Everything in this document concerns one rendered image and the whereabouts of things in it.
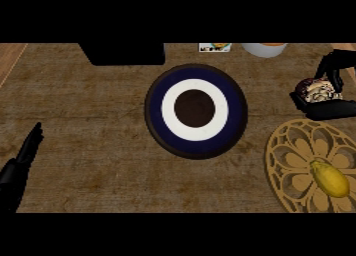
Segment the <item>blue and white round plate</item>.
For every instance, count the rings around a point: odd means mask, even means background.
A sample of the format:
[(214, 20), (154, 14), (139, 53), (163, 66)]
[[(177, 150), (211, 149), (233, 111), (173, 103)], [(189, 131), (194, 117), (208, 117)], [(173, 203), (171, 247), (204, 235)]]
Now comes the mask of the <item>blue and white round plate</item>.
[(154, 139), (174, 155), (217, 157), (236, 145), (248, 122), (236, 81), (210, 65), (176, 66), (149, 88), (145, 120)]

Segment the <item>tan openwork round placemat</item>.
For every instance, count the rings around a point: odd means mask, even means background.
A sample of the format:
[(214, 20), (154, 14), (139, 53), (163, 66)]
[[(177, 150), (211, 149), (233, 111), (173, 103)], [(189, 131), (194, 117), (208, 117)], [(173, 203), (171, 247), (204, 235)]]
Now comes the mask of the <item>tan openwork round placemat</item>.
[[(292, 213), (356, 213), (356, 142), (334, 126), (310, 119), (285, 122), (266, 146), (266, 173), (279, 202)], [(334, 197), (320, 188), (310, 163), (334, 166), (350, 192)]]

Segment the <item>black box appliance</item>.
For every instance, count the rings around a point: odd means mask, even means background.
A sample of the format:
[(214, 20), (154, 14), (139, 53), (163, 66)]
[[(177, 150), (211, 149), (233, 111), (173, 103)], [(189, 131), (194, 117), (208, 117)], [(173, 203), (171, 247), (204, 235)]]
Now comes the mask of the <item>black box appliance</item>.
[(163, 65), (163, 43), (81, 43), (80, 47), (95, 66)]

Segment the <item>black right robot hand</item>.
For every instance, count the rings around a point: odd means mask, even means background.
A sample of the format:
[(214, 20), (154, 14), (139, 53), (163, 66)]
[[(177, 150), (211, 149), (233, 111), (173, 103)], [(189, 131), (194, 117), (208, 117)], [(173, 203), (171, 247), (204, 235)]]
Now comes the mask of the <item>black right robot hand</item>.
[[(313, 79), (328, 79), (337, 93), (343, 94), (344, 82), (340, 70), (354, 68), (356, 70), (356, 51), (335, 49), (323, 58), (318, 67)], [(312, 120), (331, 120), (338, 118), (356, 117), (356, 101), (344, 98), (318, 103), (307, 103), (298, 96), (295, 90), (289, 94), (295, 107), (306, 113)]]

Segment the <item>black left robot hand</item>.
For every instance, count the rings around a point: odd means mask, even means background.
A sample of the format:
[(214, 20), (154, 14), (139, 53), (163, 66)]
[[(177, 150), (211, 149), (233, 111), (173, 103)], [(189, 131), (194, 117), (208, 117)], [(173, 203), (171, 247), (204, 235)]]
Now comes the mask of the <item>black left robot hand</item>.
[(43, 141), (41, 123), (37, 123), (24, 141), (18, 156), (0, 171), (0, 213), (15, 213), (27, 187), (30, 168)]

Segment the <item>white cup with orange content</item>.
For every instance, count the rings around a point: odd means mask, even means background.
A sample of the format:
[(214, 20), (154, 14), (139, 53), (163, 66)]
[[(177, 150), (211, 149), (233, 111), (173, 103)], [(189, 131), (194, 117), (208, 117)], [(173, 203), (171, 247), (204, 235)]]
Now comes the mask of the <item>white cup with orange content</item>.
[(287, 43), (244, 43), (242, 47), (254, 56), (272, 58), (284, 52)]

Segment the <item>yellow lemon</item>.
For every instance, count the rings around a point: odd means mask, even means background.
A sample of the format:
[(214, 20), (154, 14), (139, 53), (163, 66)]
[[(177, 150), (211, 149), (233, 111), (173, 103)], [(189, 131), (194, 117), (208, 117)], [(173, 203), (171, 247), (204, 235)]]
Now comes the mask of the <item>yellow lemon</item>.
[(343, 172), (328, 163), (310, 162), (313, 178), (323, 192), (335, 198), (350, 194), (350, 182)]

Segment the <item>brown and cream cupcake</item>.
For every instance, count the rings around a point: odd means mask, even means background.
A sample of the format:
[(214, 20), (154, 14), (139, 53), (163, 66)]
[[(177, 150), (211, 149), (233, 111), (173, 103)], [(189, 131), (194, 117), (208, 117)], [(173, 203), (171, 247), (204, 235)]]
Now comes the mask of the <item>brown and cream cupcake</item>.
[(318, 103), (343, 98), (343, 94), (335, 92), (328, 79), (307, 78), (295, 86), (295, 92), (307, 103)]

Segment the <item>white carton with print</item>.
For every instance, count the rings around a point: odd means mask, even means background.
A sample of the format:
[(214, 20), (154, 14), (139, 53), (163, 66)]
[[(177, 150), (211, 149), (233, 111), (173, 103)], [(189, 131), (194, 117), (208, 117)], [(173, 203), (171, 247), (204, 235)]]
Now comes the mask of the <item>white carton with print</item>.
[(229, 52), (232, 48), (230, 43), (199, 43), (198, 49), (201, 52)]

